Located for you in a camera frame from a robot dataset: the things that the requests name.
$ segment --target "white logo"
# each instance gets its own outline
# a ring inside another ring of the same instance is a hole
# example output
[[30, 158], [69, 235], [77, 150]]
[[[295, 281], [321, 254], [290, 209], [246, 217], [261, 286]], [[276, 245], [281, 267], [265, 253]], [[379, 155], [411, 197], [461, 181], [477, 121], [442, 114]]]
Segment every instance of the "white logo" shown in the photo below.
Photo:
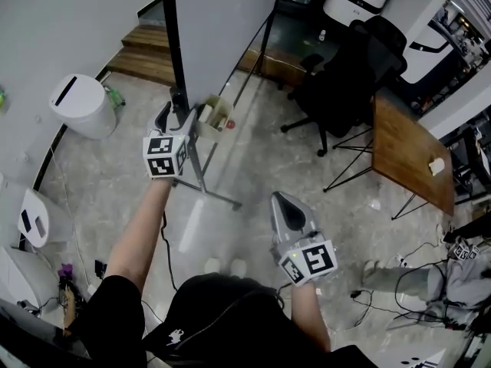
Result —
[[182, 330], [174, 330], [172, 333], [169, 334], [171, 341], [170, 343], [167, 344], [167, 346], [174, 345], [175, 343], [179, 343], [181, 341], [181, 336], [183, 334], [184, 331]]

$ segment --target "wooden table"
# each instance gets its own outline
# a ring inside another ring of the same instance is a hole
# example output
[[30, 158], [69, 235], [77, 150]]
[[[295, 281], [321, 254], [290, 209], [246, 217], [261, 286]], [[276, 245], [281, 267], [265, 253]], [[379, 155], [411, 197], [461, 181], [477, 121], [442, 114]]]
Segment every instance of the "wooden table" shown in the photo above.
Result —
[[[374, 170], [413, 193], [404, 207], [392, 219], [408, 214], [409, 212], [400, 215], [416, 195], [435, 205], [446, 214], [453, 215], [453, 170], [450, 151], [419, 123], [407, 117], [380, 96], [376, 96], [374, 102], [373, 131], [373, 146], [371, 146], [371, 141], [366, 146], [340, 146], [363, 133], [333, 146], [333, 148], [360, 152], [342, 174], [353, 165], [362, 153], [372, 153], [372, 163], [370, 168], [366, 168], [343, 182], [334, 184], [341, 177], [341, 174], [331, 185], [324, 188], [324, 191], [327, 192], [329, 189]], [[428, 164], [436, 158], [443, 159], [445, 169], [433, 177]]]

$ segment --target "white sneaker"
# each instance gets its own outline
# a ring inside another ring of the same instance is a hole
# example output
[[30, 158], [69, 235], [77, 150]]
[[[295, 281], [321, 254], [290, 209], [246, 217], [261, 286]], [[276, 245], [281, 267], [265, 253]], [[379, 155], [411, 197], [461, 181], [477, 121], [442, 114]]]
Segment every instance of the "white sneaker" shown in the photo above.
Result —
[[230, 265], [230, 275], [244, 278], [247, 272], [247, 264], [242, 259], [234, 259]]
[[205, 264], [205, 274], [219, 273], [220, 261], [217, 258], [210, 258]]

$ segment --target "black office chair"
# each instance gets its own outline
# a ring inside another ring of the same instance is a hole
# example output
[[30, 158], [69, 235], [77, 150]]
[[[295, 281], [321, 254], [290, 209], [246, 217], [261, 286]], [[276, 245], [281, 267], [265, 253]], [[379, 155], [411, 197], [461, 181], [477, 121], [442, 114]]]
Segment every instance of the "black office chair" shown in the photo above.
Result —
[[306, 57], [302, 84], [288, 95], [295, 99], [307, 118], [281, 127], [283, 133], [307, 123], [317, 123], [322, 149], [328, 151], [325, 131], [345, 136], [356, 123], [371, 122], [370, 100], [388, 80], [402, 74], [407, 63], [402, 56], [406, 38], [387, 19], [375, 16], [352, 21], [345, 41], [324, 70], [312, 76], [314, 67], [324, 58], [319, 54]]

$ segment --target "white trash can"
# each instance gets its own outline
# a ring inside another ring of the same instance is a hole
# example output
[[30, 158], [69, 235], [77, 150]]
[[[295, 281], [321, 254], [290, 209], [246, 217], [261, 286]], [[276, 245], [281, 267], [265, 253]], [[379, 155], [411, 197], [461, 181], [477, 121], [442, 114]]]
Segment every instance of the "white trash can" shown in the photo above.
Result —
[[32, 189], [26, 189], [18, 230], [36, 248], [49, 242], [67, 242], [73, 236], [73, 222], [68, 214]]
[[73, 131], [103, 139], [116, 128], [116, 114], [102, 84], [81, 74], [66, 76], [53, 91], [49, 105]]
[[58, 307], [58, 301], [52, 298], [58, 296], [58, 279], [36, 255], [0, 247], [0, 263], [4, 300], [12, 304], [27, 300], [37, 308], [44, 305], [41, 317]]

